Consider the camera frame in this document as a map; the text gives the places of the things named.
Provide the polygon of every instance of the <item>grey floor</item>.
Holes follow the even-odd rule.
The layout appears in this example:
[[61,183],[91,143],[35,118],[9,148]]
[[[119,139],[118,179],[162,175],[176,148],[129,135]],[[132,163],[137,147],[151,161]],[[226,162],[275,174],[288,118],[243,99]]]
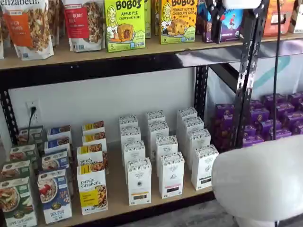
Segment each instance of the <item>grey floor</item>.
[[[238,225],[217,201],[211,201],[121,227],[238,227]],[[303,216],[283,221],[279,227],[303,227]]]

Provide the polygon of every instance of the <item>purely elizabeth granola bag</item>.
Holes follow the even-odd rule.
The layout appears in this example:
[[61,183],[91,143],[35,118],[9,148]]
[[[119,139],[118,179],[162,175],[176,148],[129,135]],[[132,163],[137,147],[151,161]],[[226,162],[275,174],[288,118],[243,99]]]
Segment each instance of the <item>purely elizabeth granola bag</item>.
[[2,0],[0,5],[19,58],[41,60],[53,55],[48,0]]
[[103,0],[62,0],[71,51],[105,47]]

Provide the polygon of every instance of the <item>particle board shelf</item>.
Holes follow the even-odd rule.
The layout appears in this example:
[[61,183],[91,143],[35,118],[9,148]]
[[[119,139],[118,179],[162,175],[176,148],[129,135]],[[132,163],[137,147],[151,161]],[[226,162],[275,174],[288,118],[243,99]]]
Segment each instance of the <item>particle board shelf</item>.
[[[186,168],[184,174],[183,194],[180,196],[162,199],[160,197],[160,193],[158,189],[157,174],[155,172],[155,167],[153,166],[152,179],[151,179],[151,204],[129,206],[127,186],[125,183],[125,173],[122,166],[122,155],[121,155],[121,151],[118,148],[112,150],[109,149],[108,163],[109,163],[109,174],[106,176],[108,210],[83,216],[80,207],[79,193],[76,192],[74,198],[72,199],[72,212],[73,212],[72,218],[51,224],[51,226],[68,227],[68,226],[75,226],[84,223],[90,223],[95,220],[114,217],[121,214],[126,214],[129,212],[146,209],[150,207],[156,207],[165,203],[179,201],[189,197],[195,197],[212,191],[211,187],[199,191],[195,191],[191,183],[191,172]],[[45,224],[43,214],[39,215],[38,226],[39,227],[50,226]]]

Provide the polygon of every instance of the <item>white wall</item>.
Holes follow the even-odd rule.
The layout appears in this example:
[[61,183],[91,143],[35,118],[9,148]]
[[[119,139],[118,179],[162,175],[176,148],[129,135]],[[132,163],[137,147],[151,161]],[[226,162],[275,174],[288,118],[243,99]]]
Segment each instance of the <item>white wall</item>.
[[118,118],[129,113],[139,117],[145,132],[143,114],[163,109],[174,130],[176,110],[193,104],[193,92],[194,71],[188,68],[19,88],[11,90],[10,97],[19,127],[28,124],[26,101],[39,99],[42,124],[47,128],[71,124],[73,143],[80,146],[82,124],[104,120],[108,141],[116,141]]

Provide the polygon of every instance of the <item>yellow cereal box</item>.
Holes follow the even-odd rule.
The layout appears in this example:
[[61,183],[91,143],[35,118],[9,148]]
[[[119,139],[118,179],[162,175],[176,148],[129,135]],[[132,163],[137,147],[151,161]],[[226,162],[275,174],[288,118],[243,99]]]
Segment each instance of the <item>yellow cereal box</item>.
[[162,0],[159,28],[160,43],[194,42],[196,12],[197,0]]

